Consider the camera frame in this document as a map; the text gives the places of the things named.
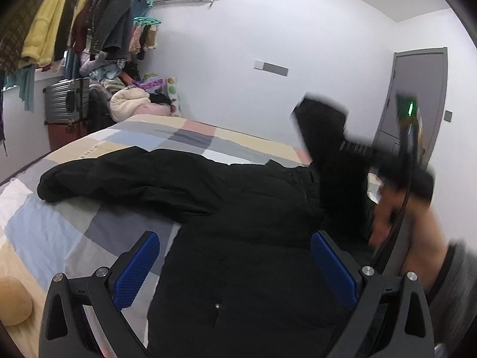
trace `cable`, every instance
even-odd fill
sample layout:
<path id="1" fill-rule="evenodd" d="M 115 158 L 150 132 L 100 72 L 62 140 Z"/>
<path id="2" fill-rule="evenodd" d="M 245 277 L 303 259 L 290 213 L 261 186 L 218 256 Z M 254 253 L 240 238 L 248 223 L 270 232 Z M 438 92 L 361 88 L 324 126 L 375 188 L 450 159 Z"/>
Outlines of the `cable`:
<path id="1" fill-rule="evenodd" d="M 391 230 L 389 235 L 385 239 L 384 243 L 379 247 L 376 255 L 371 263 L 376 272 L 382 274 L 386 268 L 386 265 L 389 261 L 391 253 L 393 252 L 394 246 L 396 244 L 397 238 L 399 236 L 399 231 L 401 229 L 402 220 L 405 215 L 407 202 L 409 201 L 409 197 L 411 195 L 411 185 L 413 180 L 414 168 L 417 165 L 417 154 L 418 154 L 418 136 L 419 136 L 419 126 L 418 125 L 409 125 L 411 128 L 410 134 L 412 135 L 412 147 L 411 152 L 407 152 L 407 141 L 402 139 L 402 148 L 404 151 L 404 157 L 407 167 L 407 183 L 406 183 L 406 194 L 404 196 L 404 200 L 402 201 L 401 208 L 397 213 L 395 220 L 391 226 Z"/>

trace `blue gripper pad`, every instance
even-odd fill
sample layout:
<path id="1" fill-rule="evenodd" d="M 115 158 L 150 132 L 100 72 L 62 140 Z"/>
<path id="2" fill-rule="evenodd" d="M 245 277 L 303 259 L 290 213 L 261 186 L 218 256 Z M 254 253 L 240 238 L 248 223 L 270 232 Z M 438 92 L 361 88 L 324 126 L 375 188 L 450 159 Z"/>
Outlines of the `blue gripper pad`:
<path id="1" fill-rule="evenodd" d="M 118 311 L 130 307 L 159 255 L 159 237 L 150 233 L 114 284 L 113 303 Z"/>
<path id="2" fill-rule="evenodd" d="M 354 308 L 362 286 L 359 265 L 354 260 L 341 260 L 340 258 L 344 255 L 350 258 L 351 256 L 342 252 L 323 231 L 313 234 L 311 249 L 316 265 L 321 269 L 338 302 L 346 307 Z M 356 267 L 357 274 L 351 275 L 343 262 L 346 262 L 348 267 Z"/>

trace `human hand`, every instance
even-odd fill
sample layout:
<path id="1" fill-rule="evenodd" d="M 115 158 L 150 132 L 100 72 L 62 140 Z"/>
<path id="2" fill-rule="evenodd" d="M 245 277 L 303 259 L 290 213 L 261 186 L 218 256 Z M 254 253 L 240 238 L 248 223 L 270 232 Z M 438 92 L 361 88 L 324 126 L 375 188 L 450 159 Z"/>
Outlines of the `human hand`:
<path id="1" fill-rule="evenodd" d="M 389 217 L 399 210 L 405 197 L 404 191 L 388 187 L 381 189 L 381 200 L 374 209 L 373 233 L 369 245 L 377 248 L 386 239 L 391 229 Z M 439 274 L 447 254 L 448 244 L 429 203 L 411 195 L 406 213 L 414 219 L 411 248 L 401 272 L 414 271 L 428 292 Z"/>

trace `bed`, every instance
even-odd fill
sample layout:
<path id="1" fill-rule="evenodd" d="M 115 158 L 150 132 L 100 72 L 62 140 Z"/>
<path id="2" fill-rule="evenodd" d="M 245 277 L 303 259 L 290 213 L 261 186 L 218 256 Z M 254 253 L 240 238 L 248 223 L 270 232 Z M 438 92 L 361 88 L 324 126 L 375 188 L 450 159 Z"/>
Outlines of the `bed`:
<path id="1" fill-rule="evenodd" d="M 133 305 L 123 310 L 136 335 L 147 344 L 147 310 L 180 226 L 151 210 L 125 209 L 80 197 L 47 204 L 36 194 L 40 176 L 55 165 L 129 146 L 192 152 L 228 164 L 265 164 L 270 159 L 287 167 L 309 164 L 300 148 L 179 117 L 136 115 L 50 153 L 11 179 L 0 187 L 0 276 L 19 279 L 32 296 L 30 318 L 7 328 L 28 358 L 38 356 L 42 310 L 54 274 L 91 275 L 99 266 L 112 265 L 144 231 L 151 230 L 161 240 L 160 255 Z M 91 309 L 87 316 L 105 356 L 112 356 Z"/>

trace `gray door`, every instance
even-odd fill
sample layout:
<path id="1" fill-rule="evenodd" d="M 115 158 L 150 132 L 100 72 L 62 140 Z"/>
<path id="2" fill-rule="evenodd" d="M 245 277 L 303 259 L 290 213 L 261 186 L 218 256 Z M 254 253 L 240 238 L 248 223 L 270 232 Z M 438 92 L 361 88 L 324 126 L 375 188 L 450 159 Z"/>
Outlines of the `gray door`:
<path id="1" fill-rule="evenodd" d="M 444 112 L 447 88 L 447 48 L 415 50 L 394 54 L 388 98 L 374 142 L 399 151 L 396 93 L 417 96 L 424 129 L 424 162 L 429 161 Z"/>

